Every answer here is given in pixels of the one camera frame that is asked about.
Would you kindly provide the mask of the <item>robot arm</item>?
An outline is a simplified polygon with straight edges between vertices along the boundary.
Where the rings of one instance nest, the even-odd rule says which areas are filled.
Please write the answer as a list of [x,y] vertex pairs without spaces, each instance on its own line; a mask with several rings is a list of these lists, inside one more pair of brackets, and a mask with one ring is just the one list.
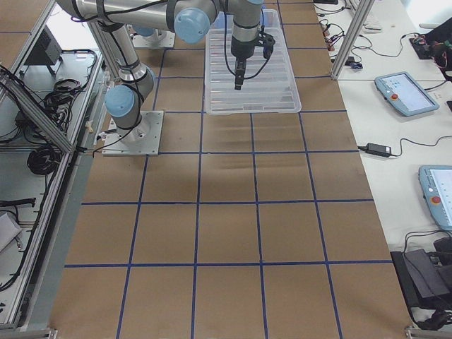
[[263,46],[262,1],[59,1],[72,19],[96,29],[102,52],[117,65],[121,85],[107,93],[107,111],[117,127],[119,140],[141,140],[149,126],[140,112],[154,78],[137,55],[137,48],[162,49],[176,37],[198,44],[219,14],[232,16],[230,68],[235,90],[247,80],[246,62]]

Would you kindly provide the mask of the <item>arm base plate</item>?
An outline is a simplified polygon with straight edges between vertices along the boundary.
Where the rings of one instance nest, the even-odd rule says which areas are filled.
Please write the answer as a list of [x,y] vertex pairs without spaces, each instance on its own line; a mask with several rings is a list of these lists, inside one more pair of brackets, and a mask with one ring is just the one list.
[[165,49],[173,48],[175,34],[173,32],[156,30],[151,36],[135,33],[132,37],[133,45],[137,49]]
[[128,131],[119,129],[106,136],[106,147],[102,149],[104,156],[139,156],[158,155],[162,125],[165,113],[163,111],[142,111],[141,122],[125,138]]

